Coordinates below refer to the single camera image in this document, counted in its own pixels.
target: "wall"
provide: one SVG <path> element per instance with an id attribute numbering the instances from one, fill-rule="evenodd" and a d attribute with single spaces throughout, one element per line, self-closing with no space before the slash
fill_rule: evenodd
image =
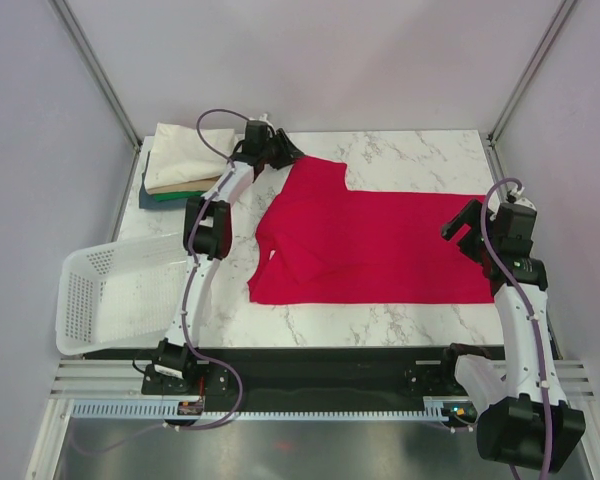
<path id="1" fill-rule="evenodd" d="M 291 131 L 487 131 L 559 0 L 69 3 L 147 135 L 220 106 Z"/>
<path id="2" fill-rule="evenodd" d="M 580 2 L 498 151 L 539 210 L 559 343 L 600 401 L 600 0 Z"/>
<path id="3" fill-rule="evenodd" d="M 107 240 L 132 151 L 45 0 L 0 1 L 0 479 L 22 478 L 56 370 L 58 278 Z"/>

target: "laundry basket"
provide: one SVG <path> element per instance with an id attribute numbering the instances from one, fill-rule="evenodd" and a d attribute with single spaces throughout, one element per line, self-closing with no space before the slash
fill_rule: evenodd
<path id="1" fill-rule="evenodd" d="M 186 273 L 182 234 L 78 250 L 60 277 L 56 343 L 66 355 L 155 346 L 173 320 Z"/>

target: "gray floor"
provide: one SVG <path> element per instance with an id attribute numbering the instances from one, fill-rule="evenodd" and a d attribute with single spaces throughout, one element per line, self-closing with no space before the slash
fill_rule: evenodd
<path id="1" fill-rule="evenodd" d="M 151 422 L 72 420 L 75 441 L 101 448 Z M 65 448 L 59 479 L 511 480 L 506 465 L 479 458 L 472 433 L 417 423 L 238 421 L 203 432 L 164 429 L 103 455 Z M 579 448 L 552 480 L 591 479 Z M 521 470 L 523 479 L 537 472 Z"/>

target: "marble table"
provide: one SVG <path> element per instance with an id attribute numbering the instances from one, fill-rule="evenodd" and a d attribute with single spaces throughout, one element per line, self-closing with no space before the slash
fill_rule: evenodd
<path id="1" fill-rule="evenodd" d="M 290 138 L 308 155 L 345 162 L 352 190 L 475 194 L 492 184 L 477 131 L 295 133 Z M 138 208 L 141 173 L 152 143 L 153 138 L 147 137 L 143 144 L 119 239 L 182 231 L 184 210 Z M 201 346 L 502 344 L 493 305 L 250 303 L 247 280 L 258 261 L 254 231 L 288 174 L 289 169 L 267 169 L 233 207 L 233 246 L 212 285 L 212 312 L 201 329 Z M 182 279 L 173 281 L 181 284 Z"/>

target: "red cloth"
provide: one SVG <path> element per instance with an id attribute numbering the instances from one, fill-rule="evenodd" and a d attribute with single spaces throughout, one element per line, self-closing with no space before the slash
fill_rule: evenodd
<path id="1" fill-rule="evenodd" d="M 476 195 L 349 191 L 346 165 L 305 157 L 256 229 L 250 300 L 492 303 L 481 268 L 440 236 Z"/>

